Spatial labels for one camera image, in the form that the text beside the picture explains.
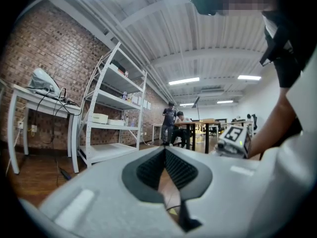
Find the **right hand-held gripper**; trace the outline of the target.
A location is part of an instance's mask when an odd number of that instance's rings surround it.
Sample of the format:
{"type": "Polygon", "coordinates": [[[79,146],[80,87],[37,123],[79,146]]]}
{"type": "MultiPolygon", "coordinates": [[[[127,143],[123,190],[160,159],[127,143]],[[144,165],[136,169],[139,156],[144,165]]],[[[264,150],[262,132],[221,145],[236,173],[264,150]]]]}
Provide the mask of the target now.
{"type": "Polygon", "coordinates": [[[248,158],[251,137],[245,127],[229,126],[219,137],[214,154],[230,158],[248,158]]]}

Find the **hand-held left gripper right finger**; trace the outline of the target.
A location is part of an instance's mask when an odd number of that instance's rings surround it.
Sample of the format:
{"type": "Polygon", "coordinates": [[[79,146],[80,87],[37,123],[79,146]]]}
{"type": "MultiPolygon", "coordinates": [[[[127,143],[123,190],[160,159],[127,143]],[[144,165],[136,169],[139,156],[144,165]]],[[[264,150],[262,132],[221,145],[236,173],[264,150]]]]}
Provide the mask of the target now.
{"type": "Polygon", "coordinates": [[[165,147],[165,166],[178,186],[179,223],[169,238],[261,238],[261,161],[165,147]]]}

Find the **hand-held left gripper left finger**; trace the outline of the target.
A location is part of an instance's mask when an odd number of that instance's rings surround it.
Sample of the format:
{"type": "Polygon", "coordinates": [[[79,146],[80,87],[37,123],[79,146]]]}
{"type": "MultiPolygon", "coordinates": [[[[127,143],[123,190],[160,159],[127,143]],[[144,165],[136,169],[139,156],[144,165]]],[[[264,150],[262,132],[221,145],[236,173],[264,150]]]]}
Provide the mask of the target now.
{"type": "Polygon", "coordinates": [[[59,228],[81,238],[182,238],[164,203],[143,202],[122,181],[124,167],[162,150],[152,147],[94,164],[40,206],[59,228]]]}

